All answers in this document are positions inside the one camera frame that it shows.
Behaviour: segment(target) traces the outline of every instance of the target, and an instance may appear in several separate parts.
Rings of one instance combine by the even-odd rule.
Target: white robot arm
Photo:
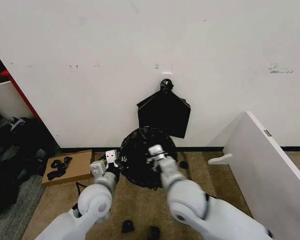
[[[231,204],[202,191],[178,171],[176,161],[165,156],[160,145],[149,148],[151,159],[161,168],[170,213],[177,221],[198,231],[205,240],[271,240],[259,222]]]
[[[259,222],[231,204],[208,195],[194,181],[178,171],[176,161],[165,156],[160,145],[149,148],[155,166],[161,168],[161,181],[173,218],[198,231],[205,240],[271,240],[271,233]],[[95,223],[109,216],[117,177],[106,172],[102,160],[90,165],[94,184],[86,187],[70,211],[55,218],[36,240],[84,240]]]
[[[90,165],[94,184],[86,187],[77,204],[66,213],[57,216],[36,240],[84,240],[95,223],[102,223],[109,216],[117,184],[117,177],[106,172],[102,160]]]

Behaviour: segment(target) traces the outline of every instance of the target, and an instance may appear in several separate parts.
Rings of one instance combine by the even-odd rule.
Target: cardboard box
[[[59,159],[63,163],[64,158],[67,156],[71,157],[72,160],[65,170],[65,174],[61,177],[55,177],[54,179],[49,181],[47,174],[57,170],[57,168],[51,167],[53,161]],[[93,162],[93,160],[94,153],[92,152],[92,150],[80,151],[49,158],[46,164],[45,173],[43,175],[42,184],[45,186],[51,186],[91,178],[92,174],[90,171],[90,164]]]

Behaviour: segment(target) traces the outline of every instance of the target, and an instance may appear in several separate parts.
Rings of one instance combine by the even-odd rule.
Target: floor
[[[101,154],[96,153],[95,158],[98,159]],[[179,162],[186,160],[189,163],[188,171],[181,169],[188,179],[197,182],[207,193],[224,199],[251,215],[230,168],[207,163],[209,159],[222,155],[222,152],[180,152],[178,159]],[[287,152],[287,155],[300,169],[300,152]],[[0,240],[19,240],[23,233],[23,240],[35,239],[56,216],[67,212],[78,200],[74,182],[50,186],[44,191],[40,178],[33,176],[24,182],[17,203],[0,216]],[[93,178],[80,182],[89,185],[93,183]],[[133,221],[135,230],[123,234],[122,223],[127,219]],[[86,239],[147,239],[151,225],[161,229],[162,240],[202,239],[196,231],[172,219],[163,189],[153,191],[141,188],[121,176],[110,217],[103,224],[95,224]]]

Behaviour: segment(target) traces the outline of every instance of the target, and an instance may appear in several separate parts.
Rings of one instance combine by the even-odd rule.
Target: red object
[[[21,98],[23,99],[23,101],[25,102],[25,104],[28,106],[28,108],[32,112],[33,116],[39,122],[42,122],[42,120],[39,117],[38,113],[36,112],[36,110],[34,109],[34,107],[31,105],[31,103],[29,102],[29,100],[27,99],[27,97],[24,95],[24,93],[21,91],[20,87],[18,86],[18,84],[16,83],[16,81],[14,80],[14,78],[11,76],[10,72],[6,69],[6,70],[4,70],[3,72],[0,73],[0,76],[1,77],[8,77],[9,81],[11,81],[11,83],[13,84],[14,88],[16,89],[16,91],[19,93],[19,95],[21,96]]]

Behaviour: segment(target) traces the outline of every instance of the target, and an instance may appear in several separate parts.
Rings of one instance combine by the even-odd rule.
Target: black baseboard
[[[300,146],[282,146],[281,148],[287,152],[300,152]]]
[[[282,146],[283,151],[300,152],[300,146]],[[120,147],[67,147],[61,148],[62,153],[76,153],[80,151],[92,150],[94,152],[105,152],[113,149],[120,149]],[[178,146],[178,152],[222,152],[223,146]]]

